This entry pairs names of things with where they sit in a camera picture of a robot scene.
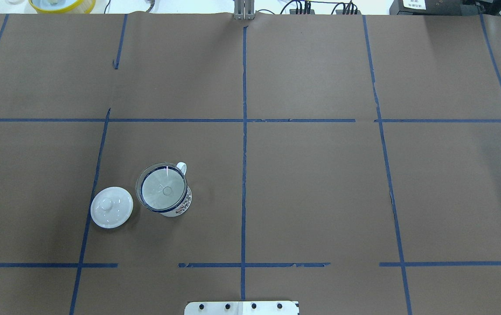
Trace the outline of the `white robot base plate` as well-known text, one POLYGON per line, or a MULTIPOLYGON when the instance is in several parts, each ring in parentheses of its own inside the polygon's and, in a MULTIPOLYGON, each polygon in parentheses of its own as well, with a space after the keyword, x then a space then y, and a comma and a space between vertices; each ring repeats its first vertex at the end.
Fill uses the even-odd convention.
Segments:
POLYGON ((299 315, 297 301, 194 301, 185 315, 299 315))

